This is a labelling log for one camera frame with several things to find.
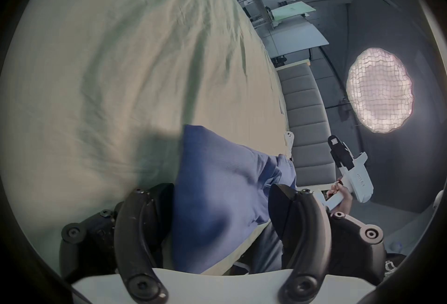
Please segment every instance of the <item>green board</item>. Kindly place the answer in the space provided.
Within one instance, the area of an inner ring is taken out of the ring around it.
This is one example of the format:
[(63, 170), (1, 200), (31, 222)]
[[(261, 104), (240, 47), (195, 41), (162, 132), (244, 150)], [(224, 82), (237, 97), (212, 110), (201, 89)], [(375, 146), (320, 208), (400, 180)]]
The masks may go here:
[(306, 3), (299, 1), (297, 3), (278, 7), (277, 9), (272, 10), (272, 14), (275, 21), (280, 21), (288, 17), (302, 15), (310, 11), (315, 11), (315, 9)]

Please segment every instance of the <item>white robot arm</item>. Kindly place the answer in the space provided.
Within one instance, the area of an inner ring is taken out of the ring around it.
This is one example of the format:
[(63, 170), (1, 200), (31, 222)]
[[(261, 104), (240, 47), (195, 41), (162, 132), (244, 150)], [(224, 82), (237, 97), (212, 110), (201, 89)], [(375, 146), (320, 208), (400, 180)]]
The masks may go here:
[[(358, 158), (354, 159), (351, 151), (345, 143), (341, 142), (336, 136), (331, 135), (328, 138), (331, 147), (331, 155), (335, 160), (335, 164), (342, 173), (341, 182), (349, 192), (354, 193), (357, 200), (361, 203), (368, 201), (373, 193), (371, 179), (365, 168), (365, 162), (368, 159), (366, 153), (361, 153)], [(343, 194), (337, 192), (335, 195), (325, 200), (323, 194), (319, 192), (317, 198), (323, 206), (327, 206), (332, 211), (342, 200)]]

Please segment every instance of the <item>white shoe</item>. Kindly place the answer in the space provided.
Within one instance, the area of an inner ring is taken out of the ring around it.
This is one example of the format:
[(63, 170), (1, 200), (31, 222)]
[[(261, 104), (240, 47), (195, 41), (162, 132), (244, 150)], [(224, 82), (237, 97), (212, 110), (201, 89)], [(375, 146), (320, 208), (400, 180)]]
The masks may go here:
[(287, 145), (287, 159), (290, 159), (292, 157), (292, 146), (293, 146), (293, 140), (295, 138), (295, 135), (293, 135), (292, 132), (286, 132), (284, 133), (284, 139), (286, 140)]

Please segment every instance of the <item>beige fabric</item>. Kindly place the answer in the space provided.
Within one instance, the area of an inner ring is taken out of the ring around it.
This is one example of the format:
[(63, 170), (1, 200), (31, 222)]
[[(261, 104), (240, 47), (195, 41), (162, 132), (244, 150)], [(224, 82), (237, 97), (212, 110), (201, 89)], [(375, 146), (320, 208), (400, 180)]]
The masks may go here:
[(3, 184), (55, 269), (65, 224), (175, 182), (184, 124), (287, 150), (274, 68), (236, 0), (30, 0), (0, 92)]

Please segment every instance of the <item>wrinkled cloth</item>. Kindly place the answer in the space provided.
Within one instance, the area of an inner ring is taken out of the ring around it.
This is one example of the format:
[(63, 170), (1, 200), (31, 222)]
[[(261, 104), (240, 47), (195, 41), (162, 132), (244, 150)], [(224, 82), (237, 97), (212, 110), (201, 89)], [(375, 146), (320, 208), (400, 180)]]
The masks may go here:
[(285, 155), (269, 156), (186, 125), (173, 203), (175, 269), (202, 273), (225, 258), (269, 220), (271, 184), (295, 188), (295, 182)]
[(175, 182), (185, 124), (278, 155), (285, 108), (237, 0), (29, 0), (0, 77), (1, 180), (59, 272), (66, 224)]

